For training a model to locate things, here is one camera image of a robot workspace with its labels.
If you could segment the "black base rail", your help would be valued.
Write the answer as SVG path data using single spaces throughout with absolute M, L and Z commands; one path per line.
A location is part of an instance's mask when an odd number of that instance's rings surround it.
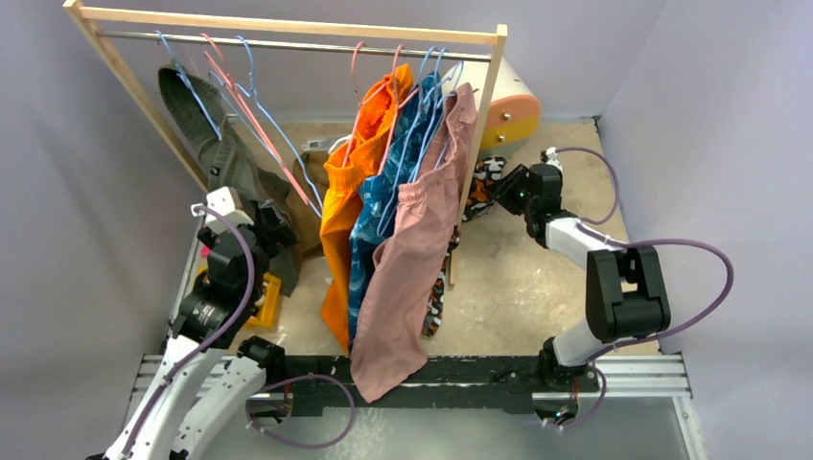
M 290 377 L 325 375 L 290 386 L 292 415 L 320 416 L 327 408 L 498 409 L 508 414 L 542 412 L 575 403 L 600 389 L 595 371 L 554 377 L 537 356 L 432 356 L 423 368 L 374 402 L 360 395 L 344 356 L 289 356 Z

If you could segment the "white orange yellow drawer cabinet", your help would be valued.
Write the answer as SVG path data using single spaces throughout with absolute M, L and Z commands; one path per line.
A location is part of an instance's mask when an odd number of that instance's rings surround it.
M 443 76 L 443 93 L 469 83 L 473 90 L 474 115 L 478 116 L 488 62 L 456 63 Z M 508 158 L 534 134 L 542 114 L 539 99 L 531 92 L 505 57 L 501 58 L 495 87 L 485 116 L 477 159 Z

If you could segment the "pink hanger holding orange shorts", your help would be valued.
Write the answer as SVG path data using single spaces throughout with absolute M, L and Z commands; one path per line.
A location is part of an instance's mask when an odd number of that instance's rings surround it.
M 357 110 L 357 115 L 356 115 L 356 118 L 354 120 L 353 126 L 352 126 L 352 128 L 350 130 L 349 138 L 348 138 L 347 142 L 344 144 L 345 152 L 344 152 L 344 155 L 342 157 L 342 162 L 341 162 L 341 167 L 342 168 L 347 166 L 348 159 L 350 157 L 351 152 L 353 151 L 353 143 L 354 143 L 354 140 L 355 140 L 355 134 L 356 134 L 356 131 L 357 131 L 357 128 L 358 128 L 358 125 L 359 125 L 361 111 L 362 111 L 363 106 L 373 96 L 377 95 L 379 92 L 381 92 L 383 90 L 381 87 L 379 87 L 367 99 L 365 99 L 360 93 L 359 80 L 358 80 L 357 71 L 356 71 L 356 62 L 357 62 L 357 58 L 358 58 L 358 54 L 360 52 L 360 49 L 364 48 L 364 47 L 366 47 L 366 42 L 365 41 L 360 41 L 356 45 L 356 47 L 354 49 L 354 52 L 353 52 L 353 55 L 352 55 L 352 58 L 351 58 L 350 73 L 351 73 L 351 77 L 352 77 L 352 81 L 353 81 L 353 85 L 354 85 L 354 92 L 355 92 L 355 94 L 357 96 L 357 100 L 358 100 L 358 110 Z

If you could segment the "olive green shorts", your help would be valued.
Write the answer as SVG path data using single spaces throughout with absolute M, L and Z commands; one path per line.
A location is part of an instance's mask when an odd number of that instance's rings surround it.
M 197 161 L 205 173 L 210 190 L 235 188 L 252 203 L 271 200 L 290 223 L 287 197 L 290 183 L 274 172 L 261 169 L 251 148 L 228 121 L 221 105 L 221 93 L 210 82 L 188 74 L 209 114 L 222 133 L 219 141 L 200 112 L 192 94 L 170 64 L 159 68 L 157 79 L 163 103 L 175 123 L 194 149 Z

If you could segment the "pink shorts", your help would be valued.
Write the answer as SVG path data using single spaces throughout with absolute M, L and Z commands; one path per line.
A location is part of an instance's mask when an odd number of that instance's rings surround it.
M 416 180 L 398 190 L 393 235 L 374 251 L 351 351 L 351 376 L 367 403 L 427 363 L 421 331 L 457 223 L 476 120 L 475 92 L 465 82 L 445 101 Z

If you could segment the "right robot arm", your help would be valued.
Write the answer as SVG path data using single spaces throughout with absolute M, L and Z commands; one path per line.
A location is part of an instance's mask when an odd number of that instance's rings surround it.
M 624 339 L 644 339 L 671 322 L 660 258 L 651 245 L 626 248 L 591 236 L 582 220 L 562 206 L 563 174 L 538 163 L 519 165 L 493 191 L 507 212 L 524 219 L 541 247 L 565 256 L 585 272 L 585 315 L 547 339 L 539 354 L 541 383 L 560 390 L 586 374 L 591 360 Z

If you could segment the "camouflage orange black shorts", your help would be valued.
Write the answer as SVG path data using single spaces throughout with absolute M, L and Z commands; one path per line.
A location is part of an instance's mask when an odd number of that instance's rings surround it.
M 463 222 L 477 219 L 490 212 L 495 203 L 492 198 L 492 189 L 502 180 L 506 164 L 507 160 L 502 156 L 489 156 L 476 163 L 463 210 Z M 450 237 L 441 270 L 432 286 L 421 331 L 421 336 L 425 339 L 433 338 L 442 323 L 444 295 L 448 285 L 452 253 L 459 246 L 460 234 L 460 227 L 456 225 Z

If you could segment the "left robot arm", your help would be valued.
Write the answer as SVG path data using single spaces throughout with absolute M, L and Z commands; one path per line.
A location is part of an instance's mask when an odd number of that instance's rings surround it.
M 246 217 L 226 199 L 209 198 L 192 211 L 223 224 L 206 225 L 207 267 L 180 302 L 164 355 L 141 402 L 103 459 L 199 459 L 229 419 L 258 390 L 272 392 L 286 378 L 285 351 L 257 335 L 244 340 L 210 388 L 237 332 L 258 311 L 269 261 L 296 237 L 268 202 Z

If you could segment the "metal hanging rod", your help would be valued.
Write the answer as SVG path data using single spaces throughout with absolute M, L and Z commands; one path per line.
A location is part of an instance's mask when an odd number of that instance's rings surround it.
M 204 44 L 213 42 L 217 45 L 243 47 L 248 46 L 258 49 L 273 49 L 285 50 L 296 52 L 315 52 L 315 53 L 331 53 L 331 54 L 353 54 L 356 52 L 355 47 L 330 45 L 330 44 L 316 44 L 316 43 L 301 43 L 301 42 L 286 42 L 286 41 L 273 41 L 273 40 L 257 40 L 257 39 L 243 39 L 243 38 L 227 38 L 227 37 L 211 37 L 206 38 L 202 35 L 190 34 L 160 34 L 159 32 L 141 33 L 141 32 L 127 32 L 127 31 L 114 31 L 114 30 L 101 30 L 96 32 L 98 37 L 106 38 L 120 38 L 130 40 L 144 40 L 156 42 L 177 42 L 177 43 L 194 43 Z M 400 57 L 404 58 L 423 58 L 426 56 L 440 56 L 442 53 L 439 50 L 412 50 L 402 49 L 399 53 Z M 461 61 L 470 62 L 487 62 L 491 59 L 489 55 L 483 54 L 466 54 L 455 52 L 444 52 L 444 58 L 456 59 Z

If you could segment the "blue patterned shorts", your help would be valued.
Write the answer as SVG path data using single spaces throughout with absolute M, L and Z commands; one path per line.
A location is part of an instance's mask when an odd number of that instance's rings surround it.
M 418 156 L 425 133 L 430 124 L 431 113 L 424 107 L 422 123 L 410 138 L 410 149 L 406 154 L 401 182 L 398 186 L 392 216 L 384 234 L 377 235 L 377 226 L 382 216 L 383 207 L 389 200 L 392 190 L 393 175 L 397 170 L 398 157 L 401 153 L 403 136 L 407 133 L 416 114 L 417 93 L 401 110 L 394 130 L 393 140 L 386 159 L 383 175 L 375 175 L 363 180 L 359 187 L 362 201 L 360 215 L 351 231 L 349 242 L 351 250 L 349 300 L 348 300 L 348 334 L 351 340 L 356 338 L 360 308 L 375 271 L 373 252 L 387 238 L 393 235 L 399 187 L 410 181 L 418 164 Z

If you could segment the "blue hanger holding pink shorts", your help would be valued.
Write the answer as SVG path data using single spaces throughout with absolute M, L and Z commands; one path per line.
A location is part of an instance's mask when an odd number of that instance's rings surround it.
M 418 164 L 414 173 L 412 174 L 412 179 L 417 179 L 420 175 L 424 160 L 430 149 L 431 140 L 435 136 L 436 132 L 440 128 L 441 122 L 443 121 L 445 101 L 450 97 L 451 92 L 459 85 L 464 66 L 465 64 L 462 60 L 457 61 L 438 81 L 435 88 L 431 91 L 433 99 L 430 124 L 423 139 L 420 154 L 418 156 Z

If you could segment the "wooden clothes rack frame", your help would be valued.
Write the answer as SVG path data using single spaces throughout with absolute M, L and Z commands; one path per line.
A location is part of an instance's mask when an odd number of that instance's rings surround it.
M 175 133 L 175 130 L 170 127 L 167 118 L 163 115 L 161 110 L 159 110 L 152 97 L 148 95 L 146 88 L 134 75 L 127 61 L 122 57 L 116 46 L 110 42 L 110 33 L 102 30 L 99 25 L 101 21 L 155 26 L 178 26 L 195 29 L 230 29 L 241 32 L 350 36 L 358 38 L 385 38 L 489 46 L 492 48 L 492 51 L 488 55 L 454 56 L 455 59 L 461 61 L 484 61 L 488 64 L 484 82 L 479 91 L 481 95 L 480 105 L 478 108 L 473 144 L 470 149 L 468 173 L 473 172 L 477 161 L 476 156 L 478 155 L 482 137 L 485 132 L 491 101 L 496 87 L 499 69 L 501 68 L 505 43 L 508 37 L 508 27 L 505 24 L 498 24 L 494 32 L 485 33 L 200 13 L 112 9 L 86 6 L 82 1 L 65 1 L 62 4 L 62 8 L 96 50 L 107 68 L 127 90 L 138 108 L 171 149 L 176 159 L 183 165 L 186 172 L 204 192 L 208 190 L 207 179 L 197 160 L 189 150 L 184 147 L 182 141 Z

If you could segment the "brown shorts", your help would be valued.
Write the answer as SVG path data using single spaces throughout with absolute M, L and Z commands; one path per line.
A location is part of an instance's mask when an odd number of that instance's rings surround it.
M 291 173 L 309 200 L 317 205 L 317 198 L 323 199 L 329 187 L 329 178 L 324 163 L 329 158 L 326 150 L 309 150 L 301 155 L 302 163 L 293 161 Z M 321 217 L 299 196 L 291 191 L 287 197 L 292 225 L 299 238 L 302 258 L 307 260 L 323 254 L 320 239 Z

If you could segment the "yellow plastic bin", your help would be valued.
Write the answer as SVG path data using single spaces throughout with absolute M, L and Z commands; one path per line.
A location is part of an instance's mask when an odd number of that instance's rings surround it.
M 200 268 L 188 295 L 200 292 L 209 286 L 208 268 Z M 244 330 L 270 330 L 273 328 L 281 297 L 281 280 L 274 275 L 265 273 L 261 296 L 255 302 L 255 312 L 246 319 Z

